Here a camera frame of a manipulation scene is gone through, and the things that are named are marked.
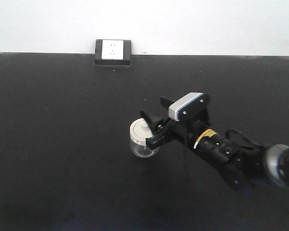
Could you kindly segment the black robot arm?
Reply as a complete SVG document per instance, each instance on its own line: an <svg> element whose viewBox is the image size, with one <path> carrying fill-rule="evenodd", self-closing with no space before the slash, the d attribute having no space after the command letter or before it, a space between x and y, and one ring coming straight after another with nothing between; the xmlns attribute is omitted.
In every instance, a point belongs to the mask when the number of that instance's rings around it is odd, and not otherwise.
<svg viewBox="0 0 289 231"><path fill-rule="evenodd" d="M146 138L146 146L156 149L178 141L242 194L259 185L289 188L289 146L260 145L236 129L220 135L210 126L209 102L208 94L190 92L176 101L161 97L160 103L168 111L166 118L141 110L153 134Z"/></svg>

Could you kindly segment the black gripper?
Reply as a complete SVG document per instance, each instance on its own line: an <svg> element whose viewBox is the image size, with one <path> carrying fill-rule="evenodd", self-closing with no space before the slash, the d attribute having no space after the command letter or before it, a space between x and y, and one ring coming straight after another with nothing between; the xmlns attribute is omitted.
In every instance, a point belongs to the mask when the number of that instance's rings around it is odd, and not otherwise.
<svg viewBox="0 0 289 231"><path fill-rule="evenodd" d="M173 99L160 97L160 104L167 111L173 103L175 103ZM164 121L164 118L143 109L140 110L140 115L153 133L151 138L145 139L145 143L150 149L156 149L172 141L178 141L190 149L193 138L207 128L207 121L203 120L176 122L167 119Z"/></svg>

